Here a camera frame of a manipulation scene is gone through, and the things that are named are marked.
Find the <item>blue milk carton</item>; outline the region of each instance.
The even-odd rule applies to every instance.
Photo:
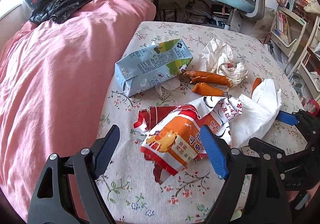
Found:
[[[131,97],[183,73],[192,59],[182,39],[166,41],[116,62],[115,78],[125,95]]]

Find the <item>table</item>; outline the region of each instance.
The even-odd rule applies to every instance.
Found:
[[[273,78],[275,85],[282,89],[282,110],[298,111],[302,108],[297,94],[286,75],[281,71],[264,46],[250,36],[221,29],[164,22],[143,22],[138,27],[124,55],[151,44],[182,38],[193,52],[194,59],[212,38],[221,38],[234,51],[235,61],[242,61],[248,69],[248,78],[233,87],[228,95],[238,97],[241,93],[251,96],[252,84],[256,77]],[[208,159],[192,161],[175,176],[169,177],[162,185],[154,181],[153,166],[145,161],[139,151],[145,136],[133,129],[138,111],[148,106],[172,106],[187,103],[199,97],[191,92],[188,81],[173,91],[164,91],[160,97],[150,89],[128,98],[118,87],[115,79],[106,95],[98,138],[104,137],[113,124],[119,126],[121,137],[118,147],[97,185],[107,207],[117,221],[127,223],[196,223],[206,217],[212,207],[223,180],[214,172]],[[264,140],[286,154],[304,149],[305,139],[295,127],[275,121]],[[248,147],[242,152],[253,155]],[[250,185],[250,176],[244,185],[236,209],[242,209]]]

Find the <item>blue chair seat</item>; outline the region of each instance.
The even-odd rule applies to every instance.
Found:
[[[252,13],[254,11],[255,6],[252,4],[249,4],[248,2],[244,0],[216,0],[217,2],[221,2],[225,5],[234,7],[240,11],[246,12],[246,13]]]

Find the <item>chicken illustration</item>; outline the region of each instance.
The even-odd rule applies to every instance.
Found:
[[[175,144],[178,133],[163,129],[159,134],[153,135],[146,140],[146,143],[154,150],[165,153]]]

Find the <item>floral tablecloth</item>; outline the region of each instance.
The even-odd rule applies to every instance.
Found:
[[[276,88],[282,89],[282,110],[298,111],[302,108],[297,94],[286,75],[278,67],[264,46],[252,37],[216,28],[164,22],[142,22],[134,34],[124,55],[151,44],[182,38],[193,52],[200,53],[212,38],[220,38],[234,51],[235,61],[242,61],[248,69],[248,78],[229,90],[228,95],[241,93],[251,96],[256,77],[275,80]],[[128,98],[120,90],[115,79],[111,81],[103,106],[98,138],[104,137],[113,124],[121,131],[120,142],[103,176],[97,185],[115,220],[127,223],[196,223],[206,217],[223,180],[214,172],[208,159],[192,161],[176,176],[162,185],[155,182],[154,164],[144,159],[139,151],[145,136],[133,129],[138,111],[149,106],[172,106],[187,103],[199,97],[191,92],[187,80],[173,91],[164,91],[160,97],[154,88]],[[275,121],[264,140],[280,147],[287,154],[303,150],[306,141],[295,127]],[[248,147],[243,153],[253,155]],[[236,209],[244,207],[250,184],[250,176],[244,185]]]

